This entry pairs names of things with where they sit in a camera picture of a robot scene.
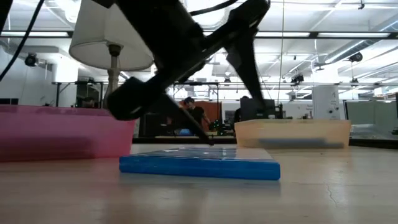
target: white lampshade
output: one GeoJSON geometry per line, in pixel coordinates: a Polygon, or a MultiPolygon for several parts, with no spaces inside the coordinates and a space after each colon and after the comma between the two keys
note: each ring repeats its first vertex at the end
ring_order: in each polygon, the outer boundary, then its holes
{"type": "Polygon", "coordinates": [[[154,62],[151,51],[117,5],[107,9],[82,0],[69,54],[83,64],[110,69],[108,44],[122,47],[118,62],[122,71],[142,70],[154,62]]]}

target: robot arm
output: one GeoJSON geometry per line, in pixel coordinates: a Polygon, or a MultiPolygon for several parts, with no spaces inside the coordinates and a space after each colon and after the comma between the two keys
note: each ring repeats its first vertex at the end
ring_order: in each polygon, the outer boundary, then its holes
{"type": "Polygon", "coordinates": [[[179,0],[93,0],[104,7],[116,3],[154,55],[158,73],[147,82],[132,77],[109,95],[108,109],[120,120],[137,119],[154,103],[164,113],[189,121],[190,129],[211,144],[200,125],[164,90],[203,68],[205,60],[225,48],[228,62],[254,99],[264,103],[254,59],[257,26],[270,8],[269,0],[247,0],[232,10],[226,24],[209,36],[179,0]]]}

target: pink plastic bin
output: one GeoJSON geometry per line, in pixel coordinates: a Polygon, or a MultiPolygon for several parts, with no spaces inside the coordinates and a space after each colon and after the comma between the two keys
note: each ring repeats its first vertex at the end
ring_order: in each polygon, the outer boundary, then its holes
{"type": "Polygon", "coordinates": [[[125,156],[133,134],[106,110],[0,105],[0,162],[125,156]]]}

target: computer monitor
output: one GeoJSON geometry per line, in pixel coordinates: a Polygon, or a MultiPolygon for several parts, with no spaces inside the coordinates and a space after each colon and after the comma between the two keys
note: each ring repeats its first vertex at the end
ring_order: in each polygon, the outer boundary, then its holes
{"type": "Polygon", "coordinates": [[[241,121],[269,119],[270,116],[275,118],[275,101],[264,100],[264,102],[265,108],[255,99],[241,99],[241,121]]]}

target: black cable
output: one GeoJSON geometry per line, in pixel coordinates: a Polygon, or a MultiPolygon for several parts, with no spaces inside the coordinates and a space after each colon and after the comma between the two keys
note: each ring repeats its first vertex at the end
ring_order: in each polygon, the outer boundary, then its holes
{"type": "Polygon", "coordinates": [[[0,75],[0,82],[6,76],[7,72],[10,70],[10,68],[14,64],[14,62],[17,60],[19,53],[21,52],[22,48],[24,47],[25,42],[26,42],[27,38],[29,37],[30,32],[32,31],[33,25],[35,24],[36,18],[39,15],[39,12],[43,6],[43,3],[44,3],[44,0],[40,0],[39,3],[37,4],[37,7],[35,9],[35,12],[33,13],[32,19],[30,20],[29,26],[27,27],[24,37],[22,38],[20,44],[18,45],[18,48],[15,51],[14,56],[12,56],[7,67],[4,69],[4,71],[2,71],[2,73],[0,75]]]}
{"type": "Polygon", "coordinates": [[[192,11],[192,12],[190,12],[190,14],[191,14],[191,16],[197,16],[200,14],[217,11],[217,10],[224,9],[225,7],[228,7],[228,6],[236,3],[237,1],[238,0],[228,0],[226,2],[223,2],[223,3],[213,6],[213,7],[192,11]]]}

